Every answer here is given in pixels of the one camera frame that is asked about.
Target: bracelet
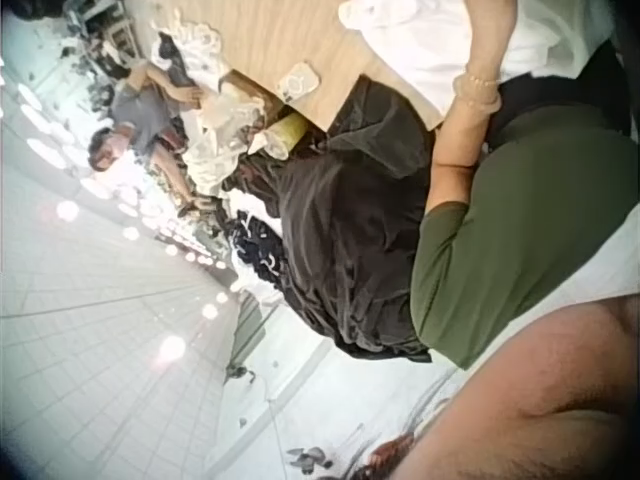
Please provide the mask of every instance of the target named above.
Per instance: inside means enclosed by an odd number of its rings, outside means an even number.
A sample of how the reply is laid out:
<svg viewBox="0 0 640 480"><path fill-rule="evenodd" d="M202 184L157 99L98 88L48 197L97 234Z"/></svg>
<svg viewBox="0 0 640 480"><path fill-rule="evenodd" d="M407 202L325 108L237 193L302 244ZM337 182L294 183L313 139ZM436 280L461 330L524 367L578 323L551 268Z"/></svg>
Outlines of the bracelet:
<svg viewBox="0 0 640 480"><path fill-rule="evenodd" d="M469 71L469 66L467 65L464 69L465 74L476 85L481 85L483 87L491 87L495 85L500 85L500 79L497 78L495 80L485 80L484 78L476 77L473 73Z"/></svg>
<svg viewBox="0 0 640 480"><path fill-rule="evenodd" d="M456 77L456 79L453 81L453 90L456 94L456 97L458 97L460 100L463 100L467 104L467 106L488 115L491 115L502 108L502 97L497 91L495 99L489 103L479 102L471 98L467 92L463 91L464 89L462 87L462 82L465 77L467 77L467 74L462 74Z"/></svg>

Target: black garment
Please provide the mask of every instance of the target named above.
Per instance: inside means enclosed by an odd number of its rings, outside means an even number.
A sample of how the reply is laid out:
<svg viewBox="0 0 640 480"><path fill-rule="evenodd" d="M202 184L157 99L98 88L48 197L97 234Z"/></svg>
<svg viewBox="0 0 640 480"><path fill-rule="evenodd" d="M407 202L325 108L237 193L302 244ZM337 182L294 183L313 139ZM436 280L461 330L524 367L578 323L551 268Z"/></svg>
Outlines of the black garment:
<svg viewBox="0 0 640 480"><path fill-rule="evenodd" d="M158 55L164 60L170 60L171 65L167 70L167 75L171 83L176 87L195 87L196 82L187 74L187 68L180 50L173 41L171 35L158 32L160 37L160 46L158 47Z"/></svg>
<svg viewBox="0 0 640 480"><path fill-rule="evenodd" d="M243 154L238 158L236 170L222 181L222 189L228 192L237 188L254 195L264 202L269 215L279 218L277 181L286 166L286 162L270 157L263 150Z"/></svg>
<svg viewBox="0 0 640 480"><path fill-rule="evenodd" d="M239 211L229 236L238 258L251 265L262 280L282 290L284 249L278 234L263 221L255 217L248 219L246 212Z"/></svg>
<svg viewBox="0 0 640 480"><path fill-rule="evenodd" d="M611 128L629 135L629 85L610 41L594 52L575 80L534 78L528 73L503 83L499 91L503 106L492 115L487 131L492 150L500 146L499 134L513 119L552 105L592 105L604 114Z"/></svg>
<svg viewBox="0 0 640 480"><path fill-rule="evenodd" d="M394 90L361 77L327 153L278 180L287 302L349 355L430 361L409 311L433 134Z"/></svg>

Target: white fabric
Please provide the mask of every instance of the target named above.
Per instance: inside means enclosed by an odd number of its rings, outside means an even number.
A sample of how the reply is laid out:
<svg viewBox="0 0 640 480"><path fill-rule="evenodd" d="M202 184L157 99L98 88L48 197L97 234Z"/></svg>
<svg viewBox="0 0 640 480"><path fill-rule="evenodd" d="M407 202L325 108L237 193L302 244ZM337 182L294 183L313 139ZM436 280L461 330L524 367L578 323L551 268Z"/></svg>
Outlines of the white fabric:
<svg viewBox="0 0 640 480"><path fill-rule="evenodd" d="M576 78L613 31L606 0L520 0L518 5L502 81L528 72ZM469 59L471 25L464 0L351 0L338 14L446 114L454 98L453 80Z"/></svg>
<svg viewBox="0 0 640 480"><path fill-rule="evenodd" d="M247 151L244 145L234 144L236 133L253 124L264 104L231 85L218 91L221 78L231 71L220 56L218 32L204 24L183 24L179 18L171 29L162 31L173 37L189 77L207 92L200 110L181 114L189 137L189 149L182 158L198 193L216 195L220 183L236 169L238 156ZM159 46L158 38L151 48L151 61L166 70L171 62L160 58Z"/></svg>
<svg viewBox="0 0 640 480"><path fill-rule="evenodd" d="M237 188L231 189L227 192L227 199L229 201L229 211L232 217L238 216L238 211L243 210L249 214L249 216L256 217L258 220L262 220L269 225L271 229L282 237L282 220L279 218L273 218L267 213L267 207L264 202L258 197L245 193Z"/></svg>
<svg viewBox="0 0 640 480"><path fill-rule="evenodd" d="M187 69L187 75L198 85L218 91L220 79L231 71L231 67L220 55L220 34L205 24L177 23L172 29L161 29L173 37ZM151 61L166 70L171 62L160 58L157 38L151 47Z"/></svg>
<svg viewBox="0 0 640 480"><path fill-rule="evenodd" d="M244 263L235 250L231 253L231 264L238 274L238 282L242 285L242 290L246 290L253 295L260 306L260 312L264 315L268 310L284 303L284 295L275 289L269 282L265 282L253 271L253 267Z"/></svg>

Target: man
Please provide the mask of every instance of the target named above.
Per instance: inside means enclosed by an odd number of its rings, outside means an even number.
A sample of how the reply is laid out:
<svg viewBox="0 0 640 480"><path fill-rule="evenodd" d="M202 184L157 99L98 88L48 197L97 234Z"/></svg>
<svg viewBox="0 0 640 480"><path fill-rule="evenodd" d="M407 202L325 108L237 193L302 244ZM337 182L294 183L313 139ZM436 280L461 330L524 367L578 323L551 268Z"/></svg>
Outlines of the man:
<svg viewBox="0 0 640 480"><path fill-rule="evenodd" d="M104 172L132 148L166 174L185 203L198 205L201 200L191 193L170 151L186 147L171 119L180 107L198 105L202 96L198 87L175 87L165 72L150 63L133 68L111 105L113 129L101 129L91 139L89 165Z"/></svg>
<svg viewBox="0 0 640 480"><path fill-rule="evenodd" d="M469 380L390 478L640 478L639 334L638 295L542 317Z"/></svg>

